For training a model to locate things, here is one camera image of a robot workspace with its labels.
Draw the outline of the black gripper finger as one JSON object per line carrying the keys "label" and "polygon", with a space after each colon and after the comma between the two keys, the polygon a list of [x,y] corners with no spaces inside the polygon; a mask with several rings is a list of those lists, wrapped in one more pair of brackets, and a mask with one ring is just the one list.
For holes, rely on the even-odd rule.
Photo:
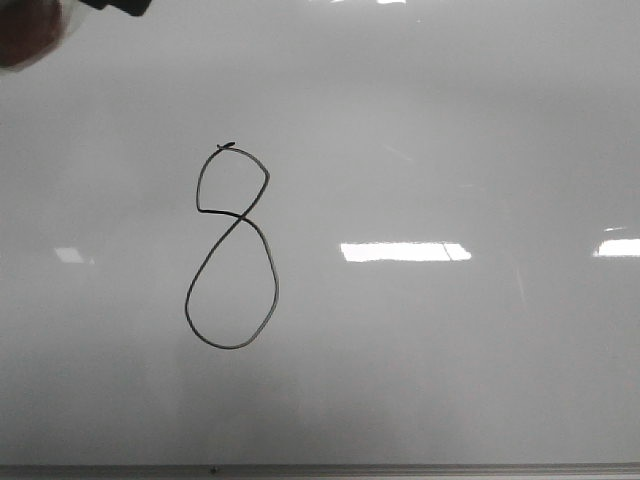
{"label": "black gripper finger", "polygon": [[148,10],[152,0],[80,0],[83,4],[102,11],[106,8],[115,8],[132,17],[141,17]]}

